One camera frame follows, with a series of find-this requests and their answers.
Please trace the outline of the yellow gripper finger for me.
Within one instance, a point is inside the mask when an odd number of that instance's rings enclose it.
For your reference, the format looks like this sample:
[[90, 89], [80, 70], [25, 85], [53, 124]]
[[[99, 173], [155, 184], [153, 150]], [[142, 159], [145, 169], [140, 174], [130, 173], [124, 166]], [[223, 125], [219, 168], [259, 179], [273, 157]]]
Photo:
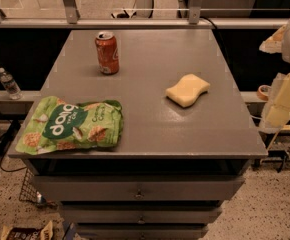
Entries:
[[264, 127], [282, 128], [290, 121], [290, 73], [278, 73], [264, 106]]

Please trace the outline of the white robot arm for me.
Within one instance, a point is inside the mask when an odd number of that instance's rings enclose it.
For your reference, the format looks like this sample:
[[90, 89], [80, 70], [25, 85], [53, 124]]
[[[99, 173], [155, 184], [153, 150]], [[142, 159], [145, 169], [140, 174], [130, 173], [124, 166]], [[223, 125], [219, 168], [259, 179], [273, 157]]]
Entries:
[[[259, 49], [270, 54], [281, 53], [282, 59], [290, 64], [290, 19], [263, 41]], [[290, 73], [278, 74], [273, 80], [261, 117], [260, 128], [267, 133], [278, 131], [290, 121]]]

